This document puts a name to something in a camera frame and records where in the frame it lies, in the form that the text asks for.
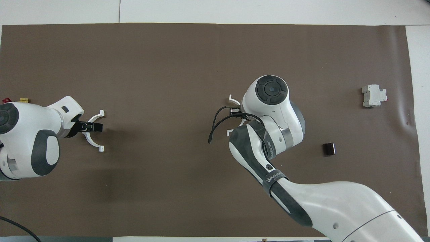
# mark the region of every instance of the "black button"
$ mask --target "black button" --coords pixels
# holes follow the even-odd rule
[[[276,96],[279,93],[280,86],[276,82],[269,82],[264,87],[264,92],[269,96]]]
[[[281,93],[278,96],[270,98],[270,103],[272,105],[280,104],[283,100],[285,100],[285,94]]]
[[[267,101],[269,98],[262,87],[257,87],[257,94],[263,101]]]
[[[82,114],[78,114],[76,115],[74,118],[72,118],[72,120],[70,120],[70,122],[76,122],[78,121],[78,119],[82,116]]]
[[[0,125],[7,123],[9,114],[6,111],[0,111]]]
[[[263,76],[262,78],[260,78],[260,79],[257,81],[257,83],[258,83],[258,84],[260,84],[260,85],[264,85],[264,84],[266,84],[267,82],[272,81],[272,80],[273,80],[273,77],[272,77],[272,76]]]
[[[281,79],[278,78],[278,79],[276,79],[276,82],[281,86],[281,90],[283,92],[287,91],[287,85],[285,85],[284,81],[282,81]]]
[[[69,112],[69,109],[66,106],[62,106],[61,109],[63,109],[64,112]]]

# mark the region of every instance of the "black strap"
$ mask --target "black strap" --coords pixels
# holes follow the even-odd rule
[[[271,172],[269,172],[266,177],[263,180],[263,190],[270,196],[270,188],[272,187],[273,183],[275,183],[277,180],[281,179],[282,177],[287,178],[284,173],[282,173],[280,170],[275,169]]]

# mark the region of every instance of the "cable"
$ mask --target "cable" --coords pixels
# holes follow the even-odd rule
[[[219,113],[221,110],[226,109],[226,108],[227,108],[227,106],[224,106],[224,107],[222,107],[222,108],[218,109],[218,111],[215,113],[214,121],[212,122],[212,128],[214,127],[215,120],[216,120],[216,116],[218,116],[218,113]]]
[[[258,116],[256,116],[256,115],[254,115],[254,114],[250,114],[250,113],[233,113],[233,114],[231,114],[231,115],[229,115],[229,116],[227,116],[227,117],[225,117],[225,118],[223,118],[223,119],[221,119],[215,126],[212,126],[212,130],[211,130],[211,133],[209,134],[209,138],[208,138],[208,143],[210,144],[211,143],[211,141],[212,141],[212,136],[213,136],[213,133],[214,133],[214,131],[215,131],[215,129],[216,129],[216,127],[218,127],[218,125],[219,124],[221,124],[222,122],[224,122],[225,120],[227,120],[227,119],[229,119],[229,118],[231,118],[231,117],[242,117],[242,116],[251,116],[251,117],[253,117],[253,118],[256,118],[258,121],[260,121],[260,123],[263,125],[263,127],[264,127],[264,123],[263,123],[263,121],[258,117]]]
[[[39,239],[39,237],[37,236],[37,235],[35,235],[33,232],[31,232],[29,229],[27,229],[26,227],[24,227],[24,226],[22,226],[22,225],[20,225],[19,223],[17,223],[17,222],[14,222],[14,221],[12,221],[12,220],[10,220],[10,219],[7,219],[7,218],[5,218],[5,217],[2,217],[2,216],[0,216],[0,219],[1,220],[3,220],[3,221],[5,221],[5,222],[8,222],[8,223],[11,223],[11,224],[13,224],[13,225],[15,225],[15,226],[17,226],[18,228],[20,228],[20,229],[22,229],[23,231],[25,231],[25,232],[27,232],[27,233],[29,233],[37,242],[41,242],[41,240]]]

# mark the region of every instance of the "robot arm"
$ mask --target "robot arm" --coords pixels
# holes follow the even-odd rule
[[[333,242],[422,242],[370,188],[352,182],[296,184],[273,167],[269,160],[300,143],[304,134],[304,119],[290,103],[284,80],[271,75],[257,79],[242,100],[242,110],[259,116],[263,124],[252,121],[234,129],[230,151],[296,222]]]
[[[48,106],[0,105],[0,180],[45,176],[57,165],[58,138],[69,134],[84,113],[70,96]]]

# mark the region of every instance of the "black joint cap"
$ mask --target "black joint cap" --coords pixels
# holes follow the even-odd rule
[[[334,143],[325,143],[322,145],[322,147],[324,148],[324,154],[325,155],[335,155],[336,154],[336,149],[335,149]]]
[[[277,105],[285,100],[288,94],[285,82],[272,75],[261,77],[257,81],[255,92],[258,99],[268,105]]]
[[[15,127],[19,119],[18,109],[12,103],[0,105],[0,134],[7,133]]]

